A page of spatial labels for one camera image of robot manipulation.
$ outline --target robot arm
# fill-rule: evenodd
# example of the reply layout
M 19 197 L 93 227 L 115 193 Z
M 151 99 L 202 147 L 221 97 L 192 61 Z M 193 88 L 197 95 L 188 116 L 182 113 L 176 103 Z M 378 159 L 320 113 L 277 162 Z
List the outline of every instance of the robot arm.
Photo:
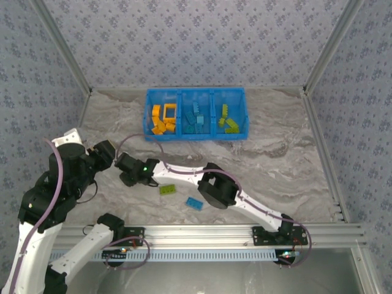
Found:
M 136 183 L 153 187 L 162 184 L 193 186 L 211 206 L 238 211 L 262 225 L 266 231 L 278 232 L 287 236 L 293 227 L 292 223 L 273 218 L 267 213 L 285 219 L 289 218 L 288 216 L 266 207 L 250 197 L 245 191 L 241 191 L 239 195 L 238 186 L 228 176 L 218 172 L 201 173 L 202 170 L 222 170 L 216 164 L 208 163 L 205 167 L 182 167 L 164 164 L 157 159 L 147 159 L 144 163 L 127 153 L 122 153 L 115 166 L 122 170 L 120 179 L 129 187 Z
M 86 258 L 84 258 L 84 252 L 82 252 L 82 254 L 79 254 L 82 256 L 81 260 L 70 255 L 72 263 L 69 265 L 61 264 L 63 271 L 60 274 L 56 274 L 56 271 L 50 268 L 47 271 L 53 243 L 67 217 L 67 213 L 76 206 L 77 200 L 86 188 L 93 183 L 95 174 L 109 168 L 115 158 L 115 149 L 109 141 L 102 141 L 93 148 L 86 150 L 81 144 L 76 129 L 66 133 L 64 137 L 54 139 L 52 142 L 58 147 L 63 165 L 64 175 L 61 191 L 55 206 L 38 230 L 34 232 L 24 252 L 20 270 L 17 270 L 18 278 L 15 285 L 15 293 L 17 294 L 39 294 L 44 293 L 44 289 L 45 293 L 60 293 L 57 291 L 47 292 L 45 284 L 48 284 L 51 279 L 60 281 L 62 275 L 64 277 L 69 275 L 68 280 L 71 280 L 73 275 L 69 269 L 74 269 L 77 272 L 84 265 Z M 8 294 L 11 290 L 11 281 L 22 244 L 28 233 L 47 210 L 53 198 L 57 180 L 58 164 L 55 155 L 51 154 L 49 156 L 49 171 L 46 171 L 38 179 L 35 186 L 28 190 L 22 198 L 18 214 L 20 235 L 17 253 L 8 281 L 2 289 L 2 294 Z M 105 233 L 105 228 L 102 226 L 96 230 L 98 229 L 100 232 L 99 238 L 93 238 L 89 241 L 86 239 L 81 244 L 82 248 L 85 248 L 86 242 L 91 247 L 97 248 L 101 243 L 103 247 L 113 240 L 113 233 L 110 233 L 112 229 L 109 230 L 108 228 Z

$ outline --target blue bin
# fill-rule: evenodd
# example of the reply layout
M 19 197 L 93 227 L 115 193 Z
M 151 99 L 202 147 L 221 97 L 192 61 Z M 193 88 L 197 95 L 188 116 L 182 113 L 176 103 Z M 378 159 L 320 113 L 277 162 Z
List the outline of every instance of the blue bin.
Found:
M 238 127 L 238 134 L 226 134 L 225 129 L 229 128 L 227 123 L 224 127 L 217 125 L 216 140 L 245 140 L 249 132 L 249 117 L 247 115 L 246 98 L 244 88 L 216 88 L 214 89 L 214 106 L 216 114 L 216 124 L 222 117 L 223 104 L 228 106 L 227 118 L 234 120 Z
M 198 104 L 199 114 L 203 115 L 204 124 L 200 134 L 187 134 L 189 120 L 186 113 L 194 114 L 194 102 Z M 160 105 L 160 120 L 163 120 L 164 104 L 175 103 L 176 130 L 166 131 L 163 135 L 154 135 L 151 113 L 154 105 Z M 222 106 L 228 105 L 228 118 L 239 125 L 238 134 L 225 134 L 224 128 L 217 124 L 222 117 Z M 244 88 L 182 88 L 149 89 L 146 93 L 143 130 L 159 141 L 173 140 L 245 140 L 249 132 L 249 118 L 246 107 Z

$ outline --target marble surface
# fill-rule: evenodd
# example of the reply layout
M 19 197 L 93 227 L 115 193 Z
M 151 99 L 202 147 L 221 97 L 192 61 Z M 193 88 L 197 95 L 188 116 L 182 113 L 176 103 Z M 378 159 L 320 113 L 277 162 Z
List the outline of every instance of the marble surface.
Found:
M 272 89 L 247 89 L 246 95 L 251 121 L 248 140 L 164 143 L 168 162 L 188 166 L 215 162 L 270 208 L 303 222 L 333 221 L 333 199 L 302 100 Z M 142 90 L 93 92 L 80 130 L 85 145 L 106 138 L 117 145 L 128 134 L 143 132 L 144 102 Z M 161 157 L 154 143 L 138 137 L 128 140 L 122 150 L 141 160 Z M 230 209 L 209 206 L 196 189 L 177 186 L 177 193 L 160 196 L 158 188 L 126 187 L 119 174 L 114 167 L 97 174 L 96 198 L 73 209 L 67 223 L 91 224 L 106 212 L 128 224 L 253 223 Z M 90 186 L 82 199 L 93 192 Z M 185 205 L 188 196 L 205 203 L 201 212 Z

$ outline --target patterned wallpaper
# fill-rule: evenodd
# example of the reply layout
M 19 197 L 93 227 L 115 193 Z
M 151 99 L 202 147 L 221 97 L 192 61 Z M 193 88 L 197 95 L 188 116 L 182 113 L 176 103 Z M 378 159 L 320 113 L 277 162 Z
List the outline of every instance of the patterned wallpaper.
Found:
M 45 0 L 89 85 L 303 85 L 347 0 Z
M 312 98 L 352 221 L 392 293 L 392 2 L 366 0 Z
M 17 244 L 23 193 L 48 168 L 54 138 L 74 127 L 83 94 L 28 0 L 0 1 L 0 287 Z

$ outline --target yellow-green lego brick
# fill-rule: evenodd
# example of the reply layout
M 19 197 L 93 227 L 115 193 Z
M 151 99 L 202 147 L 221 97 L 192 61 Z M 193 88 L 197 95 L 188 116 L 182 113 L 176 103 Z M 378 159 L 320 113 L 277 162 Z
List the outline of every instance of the yellow-green lego brick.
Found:
M 219 127 L 224 127 L 225 126 L 225 119 L 224 118 L 220 118 L 219 119 L 218 126 Z
M 176 192 L 176 186 L 175 185 L 167 185 L 167 186 L 162 186 L 159 187 L 159 193 L 161 195 L 167 195 L 167 194 L 172 194 Z
M 232 128 L 232 129 L 239 129 L 237 123 L 232 120 L 231 118 L 226 119 L 226 123 Z
M 223 118 L 226 118 L 227 115 L 228 115 L 228 107 L 227 107 L 227 104 L 223 104 L 223 106 L 222 106 L 222 117 L 223 117 Z
M 226 134 L 238 134 L 239 129 L 236 127 L 228 127 L 227 129 L 225 129 L 225 133 Z

